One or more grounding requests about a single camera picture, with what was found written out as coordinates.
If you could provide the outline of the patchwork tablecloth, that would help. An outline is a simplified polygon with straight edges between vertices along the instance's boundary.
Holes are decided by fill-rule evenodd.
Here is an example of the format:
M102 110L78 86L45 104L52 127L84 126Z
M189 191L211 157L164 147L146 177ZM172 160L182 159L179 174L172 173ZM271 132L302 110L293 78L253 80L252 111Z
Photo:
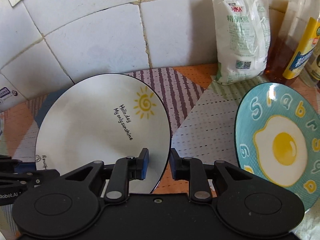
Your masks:
M233 127L244 94L262 78L226 87L212 83L214 65L159 68L134 72L163 100L170 116L173 146L205 163L236 163ZM60 93L26 101L1 113L1 154L33 161L39 123Z

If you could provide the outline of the white salt bag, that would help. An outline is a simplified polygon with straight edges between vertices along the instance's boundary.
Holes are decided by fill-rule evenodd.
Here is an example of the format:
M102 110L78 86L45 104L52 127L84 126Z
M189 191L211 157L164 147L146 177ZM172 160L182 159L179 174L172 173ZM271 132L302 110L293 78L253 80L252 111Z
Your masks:
M213 0L218 70L215 82L231 85L266 68L271 44L268 0Z

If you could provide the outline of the white vinegar bottle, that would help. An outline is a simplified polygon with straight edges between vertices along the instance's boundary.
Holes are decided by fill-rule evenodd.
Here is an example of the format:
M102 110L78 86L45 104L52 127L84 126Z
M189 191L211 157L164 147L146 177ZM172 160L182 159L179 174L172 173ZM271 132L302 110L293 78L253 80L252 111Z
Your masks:
M319 68L319 58L320 58L320 46L319 42L315 46L310 59L307 61L305 67L300 73L300 79L308 86L314 87L319 83L320 80L320 68Z

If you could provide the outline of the teal fried egg plate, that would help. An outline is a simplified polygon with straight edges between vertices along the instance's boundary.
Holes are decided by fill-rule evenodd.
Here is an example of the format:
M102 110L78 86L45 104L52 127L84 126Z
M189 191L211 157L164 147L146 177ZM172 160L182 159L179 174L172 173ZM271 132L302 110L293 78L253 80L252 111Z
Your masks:
M319 115L294 89L261 83L235 118L240 168L295 193L308 211L319 198Z

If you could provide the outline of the cooking wine bottle yellow label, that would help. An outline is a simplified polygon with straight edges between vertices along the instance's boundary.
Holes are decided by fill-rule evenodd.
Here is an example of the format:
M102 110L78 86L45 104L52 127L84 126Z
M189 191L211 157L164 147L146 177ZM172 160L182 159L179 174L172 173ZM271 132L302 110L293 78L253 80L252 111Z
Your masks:
M289 0L265 76L271 82L292 84L319 41L319 0Z

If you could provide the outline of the white wall label sticker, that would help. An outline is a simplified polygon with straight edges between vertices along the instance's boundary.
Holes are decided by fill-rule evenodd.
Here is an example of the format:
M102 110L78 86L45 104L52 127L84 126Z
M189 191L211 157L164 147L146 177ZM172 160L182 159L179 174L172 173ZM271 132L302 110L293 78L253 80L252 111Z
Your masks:
M0 111L4 112L22 102L26 98L3 75L0 74Z

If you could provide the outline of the white plate with sun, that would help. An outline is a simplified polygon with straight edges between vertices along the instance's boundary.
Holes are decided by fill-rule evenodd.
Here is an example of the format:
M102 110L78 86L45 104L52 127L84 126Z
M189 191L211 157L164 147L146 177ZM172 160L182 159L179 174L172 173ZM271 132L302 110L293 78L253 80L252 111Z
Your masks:
M132 181L130 192L150 193L170 146L169 118L157 93L135 77L101 74L66 90L50 107L36 139L36 168L66 174L96 160L137 157L147 148L146 178Z

